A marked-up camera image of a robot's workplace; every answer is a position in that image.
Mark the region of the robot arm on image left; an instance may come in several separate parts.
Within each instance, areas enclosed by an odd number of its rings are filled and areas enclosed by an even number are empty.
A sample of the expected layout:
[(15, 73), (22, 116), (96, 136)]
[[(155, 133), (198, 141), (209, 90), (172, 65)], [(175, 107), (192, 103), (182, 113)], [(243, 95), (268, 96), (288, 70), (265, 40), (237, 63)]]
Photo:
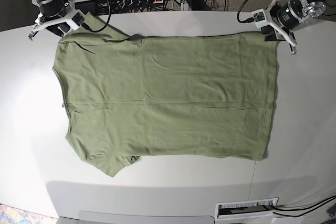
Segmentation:
[(76, 9), (74, 0), (31, 0), (39, 8), (39, 14), (32, 26), (28, 38), (33, 40), (41, 30), (63, 37), (77, 30), (85, 21), (82, 11)]

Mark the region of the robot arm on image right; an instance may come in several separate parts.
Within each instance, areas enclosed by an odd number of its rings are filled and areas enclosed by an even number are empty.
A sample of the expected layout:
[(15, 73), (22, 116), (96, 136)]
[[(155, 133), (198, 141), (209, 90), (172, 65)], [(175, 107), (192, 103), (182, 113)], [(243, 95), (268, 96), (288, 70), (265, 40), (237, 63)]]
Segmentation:
[(265, 41), (285, 41), (294, 55), (297, 40), (293, 31), (299, 25), (319, 18), (326, 9), (327, 0), (287, 0), (283, 5), (280, 0), (272, 0), (267, 8), (251, 14), (256, 27), (265, 35)]

